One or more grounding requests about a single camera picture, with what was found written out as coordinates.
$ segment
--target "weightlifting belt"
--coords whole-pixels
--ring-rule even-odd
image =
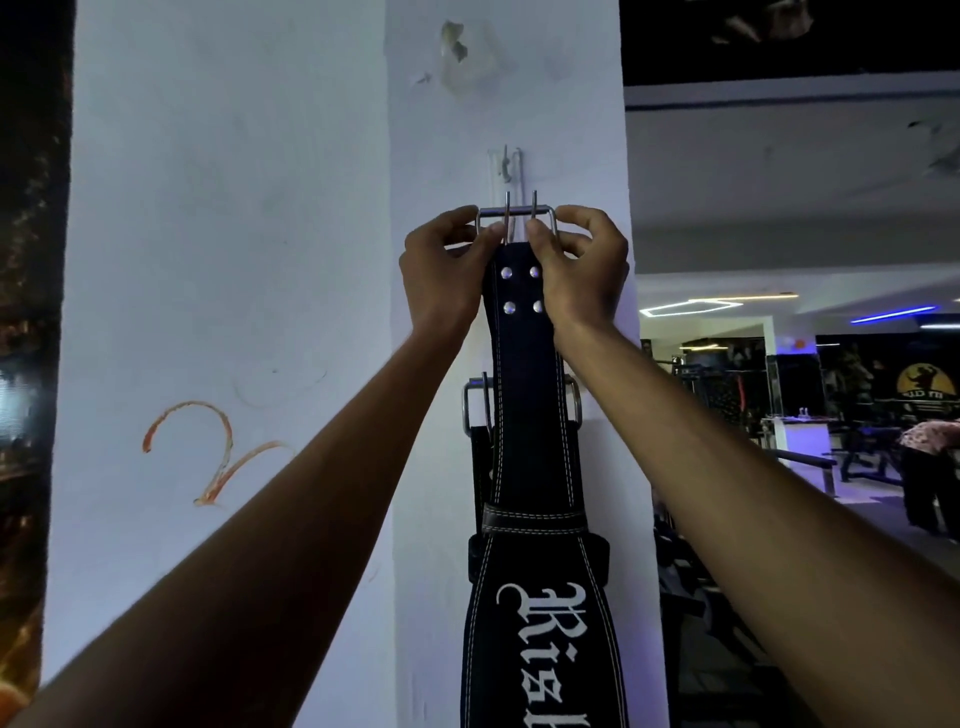
[[[549,214],[534,204],[480,217]],[[493,376],[464,390],[473,453],[476,534],[464,634],[462,728],[626,728],[616,636],[603,587],[610,546],[584,511],[579,422],[567,416],[564,364],[543,310],[529,243],[501,245],[484,307]],[[469,425],[468,390],[483,389],[487,424]]]

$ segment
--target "belt buckle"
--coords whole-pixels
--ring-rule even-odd
[[[487,434],[491,436],[491,443],[493,442],[493,425],[495,423],[491,422],[490,416],[490,396],[489,392],[491,387],[496,383],[496,379],[492,376],[488,376],[486,372],[482,376],[475,376],[467,380],[467,383],[464,385],[463,389],[463,403],[461,405],[461,412],[464,418],[464,434],[468,437],[470,436],[470,400],[469,400],[469,391],[471,389],[482,389],[483,390],[483,404],[484,404],[484,414],[487,419]],[[584,423],[584,405],[580,399],[580,384],[577,380],[570,375],[564,375],[564,385],[565,387],[570,387],[573,390],[573,422],[577,425],[577,429],[580,429],[580,425]]]
[[[503,218],[503,244],[506,245],[510,239],[510,218],[511,217],[529,217],[535,220],[538,215],[550,216],[550,229],[554,237],[557,236],[557,211],[550,205],[537,204],[537,190],[534,190],[534,199],[532,205],[521,205],[518,207],[510,206],[510,190],[507,190],[503,207],[480,207],[477,210],[476,228],[480,232],[480,221],[487,217]]]

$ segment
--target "white stitching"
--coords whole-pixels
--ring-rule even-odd
[[[470,615],[470,641],[467,648],[467,699],[464,701],[464,728],[470,725],[470,689],[473,686],[473,635],[477,623],[477,607],[480,604],[480,597],[483,595],[483,577],[487,573],[487,564],[490,562],[490,554],[493,548],[493,535],[487,537],[487,548],[484,549],[483,562],[480,565],[480,576],[477,579],[477,593],[473,600],[473,613]]]
[[[496,531],[497,533],[529,533],[531,535],[543,534],[543,533],[556,533],[556,534],[570,534],[570,533],[586,533],[587,527],[580,526],[578,528],[507,528],[506,526],[500,525],[485,525],[483,526],[484,531]]]
[[[613,635],[612,619],[604,609],[603,596],[600,595],[600,588],[597,586],[596,579],[593,577],[593,569],[590,568],[590,560],[587,558],[587,548],[584,546],[583,537],[578,537],[580,552],[584,555],[584,566],[587,567],[587,576],[590,577],[590,585],[593,587],[593,593],[597,597],[597,609],[600,610],[600,617],[603,620],[604,633],[607,635],[607,647],[610,649],[610,659],[613,662],[613,672],[616,678],[616,697],[620,704],[620,728],[627,728],[627,704],[623,695],[623,673],[620,667],[620,653],[616,646],[616,637]]]
[[[507,518],[521,518],[521,519],[579,519],[586,515],[584,511],[575,511],[573,513],[558,513],[558,514],[539,514],[539,513],[518,513],[517,511],[504,511],[499,508],[494,508],[488,503],[484,504],[484,509],[490,513],[495,514],[496,516],[505,516]]]
[[[558,386],[557,386],[557,404],[558,409],[560,410],[560,436],[563,440],[563,450],[564,450],[564,472],[566,474],[566,492],[567,498],[569,499],[570,507],[573,507],[573,478],[570,475],[570,453],[569,445],[566,441],[566,417],[564,417],[564,411],[566,404],[566,385],[564,384],[564,362],[560,359],[558,353],[554,353],[554,359],[557,364],[558,371]]]
[[[496,426],[497,439],[499,440],[499,452],[496,454],[496,485],[493,488],[493,502],[500,500],[500,483],[503,480],[503,370],[500,368],[500,350],[503,348],[503,342],[500,341],[500,290],[496,282],[496,263],[490,261],[491,276],[493,280],[493,322],[496,324]]]

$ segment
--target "hand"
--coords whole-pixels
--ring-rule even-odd
[[[590,233],[561,231],[558,239],[540,220],[527,223],[530,246],[543,269],[543,302],[563,353],[566,329],[612,324],[630,265],[627,239],[603,210],[564,205],[557,208],[557,219]]]
[[[459,347],[480,307],[487,262],[503,239],[503,223],[477,230],[475,206],[435,217],[409,235],[400,256],[403,289],[414,331],[450,336]],[[444,246],[470,242],[446,250]]]

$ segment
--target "finger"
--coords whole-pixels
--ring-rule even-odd
[[[540,220],[531,220],[527,223],[527,237],[530,239],[530,247],[534,255],[544,270],[564,256],[564,249],[560,242]]]
[[[557,207],[557,219],[562,223],[571,223],[590,231],[594,239],[604,235],[618,235],[620,231],[602,209],[579,205],[561,205]]]
[[[496,250],[496,246],[503,240],[506,230],[507,228],[501,222],[495,222],[487,228],[481,228],[469,250],[464,254],[469,259],[470,265],[479,266],[480,270],[483,270],[493,255],[493,251]]]
[[[477,230],[473,225],[463,225],[460,228],[454,228],[447,237],[444,238],[444,245],[456,245],[457,243],[472,243],[477,236]]]
[[[457,228],[462,228],[476,220],[476,205],[466,205],[450,209],[437,215],[433,220],[424,223],[407,235],[406,246],[411,245],[439,245]]]
[[[627,238],[602,209],[561,205],[557,207],[557,219],[588,230],[596,243],[593,246],[596,251],[594,255],[609,261],[626,260],[629,250]]]
[[[560,231],[560,247],[564,253],[573,253],[577,257],[585,254],[593,240],[588,235],[579,232]]]

